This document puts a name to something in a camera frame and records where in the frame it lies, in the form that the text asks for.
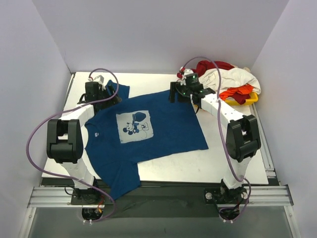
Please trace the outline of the blue Mickey Mouse t-shirt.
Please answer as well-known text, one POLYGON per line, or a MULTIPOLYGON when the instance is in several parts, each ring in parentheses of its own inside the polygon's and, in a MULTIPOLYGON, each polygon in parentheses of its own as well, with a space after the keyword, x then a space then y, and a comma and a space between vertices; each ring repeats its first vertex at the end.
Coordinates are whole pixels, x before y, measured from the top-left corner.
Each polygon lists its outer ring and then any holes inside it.
POLYGON ((193 107, 168 97, 162 91, 124 99, 85 123, 85 150, 113 199, 140 185, 140 162, 208 148, 193 107))

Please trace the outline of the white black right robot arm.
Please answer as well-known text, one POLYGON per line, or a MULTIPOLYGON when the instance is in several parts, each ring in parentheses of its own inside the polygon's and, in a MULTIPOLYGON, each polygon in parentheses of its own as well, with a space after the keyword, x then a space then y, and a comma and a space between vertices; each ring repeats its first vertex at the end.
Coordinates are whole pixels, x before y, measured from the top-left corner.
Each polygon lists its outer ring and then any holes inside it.
POLYGON ((222 146, 228 163, 219 190, 224 202, 237 197, 246 179, 251 159, 261 148, 258 121, 254 115, 244 115, 224 102, 216 91, 204 88, 196 73, 187 74, 183 80, 170 83, 169 101, 188 102, 217 117, 222 146))

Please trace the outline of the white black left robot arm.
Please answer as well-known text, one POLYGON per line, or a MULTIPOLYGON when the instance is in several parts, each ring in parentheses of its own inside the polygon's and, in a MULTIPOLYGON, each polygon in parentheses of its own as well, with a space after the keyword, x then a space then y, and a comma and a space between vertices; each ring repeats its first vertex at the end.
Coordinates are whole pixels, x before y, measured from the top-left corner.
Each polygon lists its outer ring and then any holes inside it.
POLYGON ((103 84, 102 80, 85 83, 85 93, 80 97, 77 107, 69 114, 48 121, 47 156, 60 164, 74 182, 74 195, 82 196, 89 204, 100 199, 95 177, 89 172, 84 160, 84 141, 82 128, 85 123, 102 109, 120 103, 118 84, 111 80, 103 84))

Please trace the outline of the white t-shirt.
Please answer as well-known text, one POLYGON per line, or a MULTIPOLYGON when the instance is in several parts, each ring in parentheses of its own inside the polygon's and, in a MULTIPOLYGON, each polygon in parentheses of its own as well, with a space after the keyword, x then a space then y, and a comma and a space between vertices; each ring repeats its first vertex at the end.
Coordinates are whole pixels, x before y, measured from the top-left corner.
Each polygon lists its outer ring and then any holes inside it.
POLYGON ((217 92, 219 76, 221 77, 220 93, 225 92, 229 88, 238 88, 247 84, 251 85, 253 87, 252 91, 258 95, 262 92, 258 79, 245 69, 237 67, 230 70, 209 69, 199 77, 199 82, 203 84, 204 88, 211 88, 217 92))

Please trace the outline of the dark red t-shirt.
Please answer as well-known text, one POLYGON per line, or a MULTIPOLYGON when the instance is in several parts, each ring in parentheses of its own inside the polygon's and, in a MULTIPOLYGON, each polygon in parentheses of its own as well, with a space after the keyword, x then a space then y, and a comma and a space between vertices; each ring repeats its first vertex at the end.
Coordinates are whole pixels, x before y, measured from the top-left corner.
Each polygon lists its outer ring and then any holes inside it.
MULTIPOLYGON (((198 76, 200 77, 200 76, 202 76, 203 74, 205 74, 205 72, 206 72, 207 70, 209 70, 209 69, 214 69, 214 68, 216 68, 217 70, 219 70, 219 69, 230 70, 230 69, 233 69, 234 67, 236 67, 236 66, 231 65, 231 64, 229 64, 229 63, 227 63, 227 62, 223 62, 223 61, 215 61, 214 63, 212 63, 212 62, 210 62, 210 61, 208 61, 208 60, 201 60, 201 61, 199 61, 199 62, 197 63, 197 66, 196 66, 195 68, 191 68, 191 69, 193 70, 194 73, 197 73, 198 76)), ((245 67, 245 68, 243 68, 243 69, 245 69, 246 71, 248 71, 249 73, 251 73, 250 70, 249 70, 247 67, 245 67)), ((219 76, 219 86, 218 86, 218 89, 220 89, 220 86, 221 86, 221 77, 219 76)))

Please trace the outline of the orange t-shirt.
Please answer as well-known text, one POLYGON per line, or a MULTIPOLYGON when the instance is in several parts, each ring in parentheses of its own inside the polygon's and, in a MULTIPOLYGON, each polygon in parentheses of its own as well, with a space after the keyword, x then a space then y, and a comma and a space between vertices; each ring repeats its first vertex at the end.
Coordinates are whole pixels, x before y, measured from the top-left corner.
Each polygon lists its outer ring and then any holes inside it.
POLYGON ((253 88, 254 87, 249 84, 237 88, 229 88, 220 93, 220 98, 224 101, 227 98, 233 98, 238 104, 242 105, 247 99, 250 99, 250 94, 252 93, 253 88))

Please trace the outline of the yellow plastic bin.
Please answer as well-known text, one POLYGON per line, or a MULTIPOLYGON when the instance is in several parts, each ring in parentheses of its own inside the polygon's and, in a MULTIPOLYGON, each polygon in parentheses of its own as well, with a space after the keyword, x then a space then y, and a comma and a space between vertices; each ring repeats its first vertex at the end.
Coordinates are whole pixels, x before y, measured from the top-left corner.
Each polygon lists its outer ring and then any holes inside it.
POLYGON ((249 106, 258 101, 258 94, 252 92, 250 94, 250 99, 247 99, 246 102, 242 105, 238 104, 233 98, 227 98, 225 102, 230 106, 249 106))

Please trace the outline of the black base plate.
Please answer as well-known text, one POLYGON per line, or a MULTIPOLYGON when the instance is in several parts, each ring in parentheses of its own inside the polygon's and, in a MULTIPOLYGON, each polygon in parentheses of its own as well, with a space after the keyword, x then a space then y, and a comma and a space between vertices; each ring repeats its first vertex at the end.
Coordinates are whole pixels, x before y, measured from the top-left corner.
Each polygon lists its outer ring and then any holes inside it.
POLYGON ((72 205, 81 205, 84 218, 206 218, 225 207, 226 219, 235 218, 245 204, 247 187, 229 190, 223 183, 144 182, 112 203, 94 189, 74 189, 72 205))

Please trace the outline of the aluminium mounting rail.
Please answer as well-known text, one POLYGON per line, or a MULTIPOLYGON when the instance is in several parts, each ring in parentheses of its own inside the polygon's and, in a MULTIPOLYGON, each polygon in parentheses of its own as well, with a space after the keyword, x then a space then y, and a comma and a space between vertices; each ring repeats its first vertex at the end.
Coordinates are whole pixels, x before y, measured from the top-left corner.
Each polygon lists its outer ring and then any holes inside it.
MULTIPOLYGON (((245 187, 238 199, 246 199, 248 192, 250 206, 292 206, 294 205, 290 190, 287 186, 253 186, 251 189, 245 187)), ((106 196, 95 200, 93 198, 79 199, 71 195, 72 189, 63 187, 36 187, 33 189, 28 207, 97 207, 98 204, 112 205, 106 196)), ((237 200, 220 198, 219 188, 204 186, 146 186, 140 187, 116 201, 120 203, 142 203, 163 201, 163 202, 202 202, 212 205, 212 200, 220 206, 229 206, 237 200)))

